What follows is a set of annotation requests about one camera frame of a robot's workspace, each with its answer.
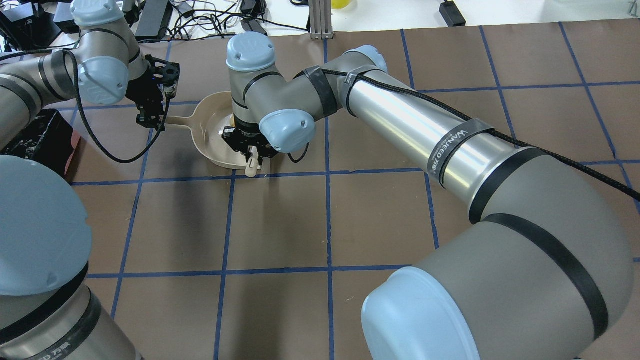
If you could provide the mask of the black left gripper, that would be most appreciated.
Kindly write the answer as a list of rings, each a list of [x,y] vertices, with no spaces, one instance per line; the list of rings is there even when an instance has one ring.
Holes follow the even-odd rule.
[[[163,101],[170,101],[153,82],[153,70],[146,55],[136,55],[129,64],[134,70],[130,76],[126,89],[126,98],[137,107],[139,114],[135,117],[135,123],[144,128],[151,128],[156,133],[166,130],[167,112],[169,106],[163,105]]]

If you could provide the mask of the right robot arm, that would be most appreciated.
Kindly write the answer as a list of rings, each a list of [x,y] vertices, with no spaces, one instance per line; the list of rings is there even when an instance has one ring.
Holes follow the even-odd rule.
[[[633,296],[630,244],[585,175],[630,187],[414,91],[364,45],[285,80],[258,32],[227,44],[235,124],[221,136],[252,162],[301,150],[341,109],[466,203],[471,227],[396,270],[364,300],[375,360],[570,360]]]

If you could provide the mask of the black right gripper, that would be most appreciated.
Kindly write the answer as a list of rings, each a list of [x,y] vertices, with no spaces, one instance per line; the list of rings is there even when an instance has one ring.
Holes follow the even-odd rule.
[[[256,147],[259,167],[265,165],[266,158],[273,158],[279,154],[259,130],[258,123],[233,120],[231,125],[222,128],[221,137],[233,151],[244,155],[247,164],[253,158],[253,148],[249,146]]]

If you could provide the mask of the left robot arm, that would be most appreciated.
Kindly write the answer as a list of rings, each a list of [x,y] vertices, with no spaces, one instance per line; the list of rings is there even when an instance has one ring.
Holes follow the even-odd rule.
[[[114,0],[74,0],[78,44],[1,65],[1,358],[141,360],[86,283],[87,211],[66,172],[79,134],[52,104],[131,100],[164,130],[179,66],[144,55]]]

